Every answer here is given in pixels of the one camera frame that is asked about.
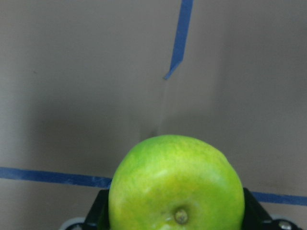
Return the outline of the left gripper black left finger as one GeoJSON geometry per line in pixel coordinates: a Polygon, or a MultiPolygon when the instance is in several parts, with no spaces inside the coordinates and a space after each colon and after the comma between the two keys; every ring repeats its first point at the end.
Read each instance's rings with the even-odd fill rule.
{"type": "Polygon", "coordinates": [[[83,222],[83,230],[109,230],[109,190],[100,190],[83,222]]]}

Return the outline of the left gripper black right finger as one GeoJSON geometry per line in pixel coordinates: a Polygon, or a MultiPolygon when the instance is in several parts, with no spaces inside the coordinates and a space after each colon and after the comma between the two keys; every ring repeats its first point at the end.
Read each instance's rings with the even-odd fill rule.
{"type": "Polygon", "coordinates": [[[252,193],[243,188],[245,199],[245,213],[242,230],[277,230],[278,224],[255,199],[252,193]]]}

